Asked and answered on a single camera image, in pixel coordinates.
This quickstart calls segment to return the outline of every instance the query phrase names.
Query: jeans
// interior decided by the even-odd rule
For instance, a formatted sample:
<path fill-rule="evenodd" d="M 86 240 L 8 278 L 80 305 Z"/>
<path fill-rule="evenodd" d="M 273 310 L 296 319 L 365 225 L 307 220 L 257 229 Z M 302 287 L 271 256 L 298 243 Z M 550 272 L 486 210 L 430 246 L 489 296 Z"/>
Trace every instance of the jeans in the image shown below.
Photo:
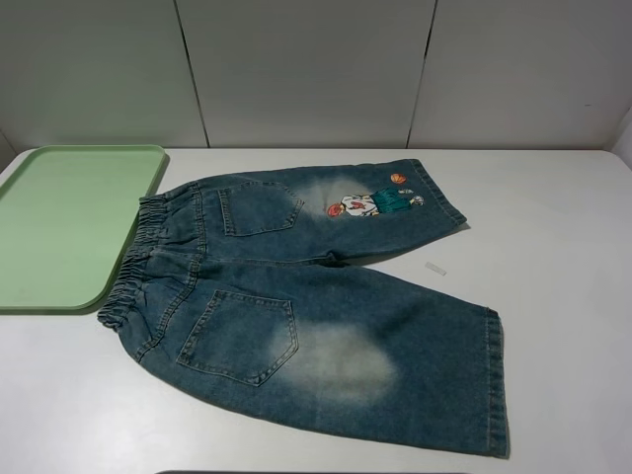
<path fill-rule="evenodd" d="M 99 320 L 215 406 L 507 457 L 498 314 L 345 262 L 463 222 L 418 160 L 204 178 L 141 200 Z"/>

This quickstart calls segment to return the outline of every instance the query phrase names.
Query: back pocket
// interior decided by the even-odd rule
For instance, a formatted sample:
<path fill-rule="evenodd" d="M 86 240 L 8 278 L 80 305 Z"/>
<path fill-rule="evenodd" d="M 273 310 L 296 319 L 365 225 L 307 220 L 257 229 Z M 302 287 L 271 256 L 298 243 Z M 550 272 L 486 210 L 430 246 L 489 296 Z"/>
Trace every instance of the back pocket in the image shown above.
<path fill-rule="evenodd" d="M 248 235 L 288 229 L 303 201 L 281 183 L 251 181 L 219 190 L 226 235 Z"/>
<path fill-rule="evenodd" d="M 289 301 L 217 290 L 178 363 L 258 387 L 297 349 Z"/>

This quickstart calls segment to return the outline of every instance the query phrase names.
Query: white table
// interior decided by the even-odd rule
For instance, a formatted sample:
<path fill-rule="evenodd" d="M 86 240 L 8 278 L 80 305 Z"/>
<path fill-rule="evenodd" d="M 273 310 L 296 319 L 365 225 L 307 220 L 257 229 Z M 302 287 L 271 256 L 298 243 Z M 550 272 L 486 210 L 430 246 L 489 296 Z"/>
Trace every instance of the white table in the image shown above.
<path fill-rule="evenodd" d="M 252 420 L 145 372 L 94 314 L 0 316 L 0 471 L 630 472 L 632 172 L 616 156 L 439 150 L 169 155 L 161 192 L 222 173 L 420 158 L 471 228 L 371 266 L 499 311 L 511 459 Z M 426 262 L 447 275 L 426 269 Z"/>

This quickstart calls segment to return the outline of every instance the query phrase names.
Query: small white label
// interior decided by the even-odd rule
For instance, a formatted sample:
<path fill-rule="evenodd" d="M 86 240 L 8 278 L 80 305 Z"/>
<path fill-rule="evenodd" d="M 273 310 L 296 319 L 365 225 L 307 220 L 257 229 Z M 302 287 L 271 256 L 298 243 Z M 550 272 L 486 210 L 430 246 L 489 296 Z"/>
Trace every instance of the small white label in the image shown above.
<path fill-rule="evenodd" d="M 435 264 L 431 264 L 430 262 L 426 262 L 426 268 L 432 270 L 433 272 L 437 272 L 442 277 L 445 277 L 445 270 L 440 269 Z"/>

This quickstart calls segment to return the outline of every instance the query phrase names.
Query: plastic tray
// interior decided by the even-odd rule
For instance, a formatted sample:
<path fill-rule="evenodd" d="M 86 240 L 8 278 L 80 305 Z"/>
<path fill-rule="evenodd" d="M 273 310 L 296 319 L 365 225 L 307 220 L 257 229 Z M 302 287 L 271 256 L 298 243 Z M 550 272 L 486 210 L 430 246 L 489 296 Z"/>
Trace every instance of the plastic tray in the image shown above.
<path fill-rule="evenodd" d="M 108 287 L 167 163 L 154 145 L 47 146 L 0 187 L 0 310 L 80 309 Z"/>

